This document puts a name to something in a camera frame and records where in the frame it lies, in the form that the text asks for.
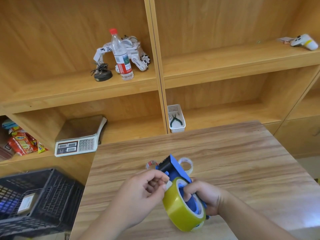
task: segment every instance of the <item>scale keypad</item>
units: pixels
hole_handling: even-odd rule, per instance
[[[79,141],[79,152],[93,150],[93,149],[94,149],[94,138]]]

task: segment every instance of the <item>person's left hand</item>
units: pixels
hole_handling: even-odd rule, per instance
[[[144,170],[124,181],[106,210],[121,222],[122,230],[135,226],[161,202],[169,177],[159,170]]]

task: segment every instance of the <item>person's right hand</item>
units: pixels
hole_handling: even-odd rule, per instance
[[[207,204],[207,208],[205,210],[206,214],[209,216],[218,215],[219,206],[223,204],[223,200],[227,192],[214,185],[199,181],[195,178],[192,178],[191,180],[192,183],[183,188],[183,200],[187,202],[190,200],[191,194],[197,193],[198,197],[200,197],[200,199]]]

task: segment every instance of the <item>plastic bottle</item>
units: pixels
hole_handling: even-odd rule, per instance
[[[134,78],[134,72],[132,71],[128,51],[126,46],[121,43],[121,39],[118,36],[118,31],[115,28],[110,29],[112,35],[111,39],[111,48],[117,62],[120,74],[122,79],[125,81],[131,80]]]

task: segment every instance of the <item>hand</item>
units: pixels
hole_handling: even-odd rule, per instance
[[[192,183],[183,188],[183,200],[187,202],[191,194],[197,193],[198,197],[207,204],[206,214],[216,216],[219,214],[219,207],[223,204],[227,192],[203,181],[192,178]]]
[[[134,174],[121,185],[106,214],[121,222],[122,231],[139,224],[162,201],[167,181],[169,177],[155,169]]]

